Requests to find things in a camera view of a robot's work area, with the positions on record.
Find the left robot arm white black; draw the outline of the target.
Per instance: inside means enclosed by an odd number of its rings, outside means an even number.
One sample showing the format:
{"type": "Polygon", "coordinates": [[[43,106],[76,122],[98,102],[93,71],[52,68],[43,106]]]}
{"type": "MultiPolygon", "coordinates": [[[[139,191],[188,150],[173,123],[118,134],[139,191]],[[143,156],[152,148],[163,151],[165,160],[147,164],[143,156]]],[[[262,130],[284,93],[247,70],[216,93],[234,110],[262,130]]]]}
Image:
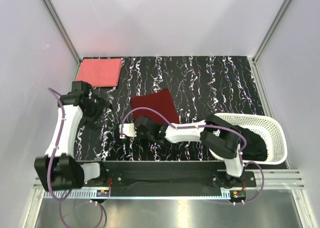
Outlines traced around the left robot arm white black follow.
{"type": "Polygon", "coordinates": [[[78,128],[98,129],[97,121],[112,108],[105,99],[93,94],[92,89],[85,81],[73,81],[67,94],[49,90],[57,99],[57,123],[44,156],[34,161],[35,171],[47,192],[80,189],[85,185],[103,186],[108,181],[102,162],[80,164],[74,155],[78,128]]]}

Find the dark red t shirt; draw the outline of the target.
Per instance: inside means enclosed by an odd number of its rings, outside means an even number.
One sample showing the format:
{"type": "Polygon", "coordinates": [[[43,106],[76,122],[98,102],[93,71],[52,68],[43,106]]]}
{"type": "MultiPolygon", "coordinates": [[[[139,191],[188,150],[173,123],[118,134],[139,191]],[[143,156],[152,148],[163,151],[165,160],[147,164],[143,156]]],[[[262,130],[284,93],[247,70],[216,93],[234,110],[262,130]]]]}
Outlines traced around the dark red t shirt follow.
{"type": "MultiPolygon", "coordinates": [[[[132,97],[130,99],[130,105],[132,109],[140,107],[153,109],[163,115],[170,123],[180,123],[177,109],[168,88],[162,89],[157,93],[132,97]]],[[[164,119],[149,110],[140,109],[133,112],[134,120],[140,116],[146,116],[157,124],[166,123],[164,119]]]]}

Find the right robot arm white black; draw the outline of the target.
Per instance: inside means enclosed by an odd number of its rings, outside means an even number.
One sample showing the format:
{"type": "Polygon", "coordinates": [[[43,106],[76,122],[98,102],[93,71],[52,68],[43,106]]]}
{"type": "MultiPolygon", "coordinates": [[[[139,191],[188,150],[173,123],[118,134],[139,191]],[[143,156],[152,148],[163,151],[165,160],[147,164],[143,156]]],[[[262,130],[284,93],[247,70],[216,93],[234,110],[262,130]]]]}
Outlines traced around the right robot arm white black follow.
{"type": "Polygon", "coordinates": [[[142,115],[134,121],[134,131],[138,138],[148,139],[159,145],[200,142],[222,158],[229,188],[239,186],[245,180],[241,153],[247,146],[247,140],[238,126],[216,115],[210,115],[208,120],[187,124],[157,124],[142,115]]]}

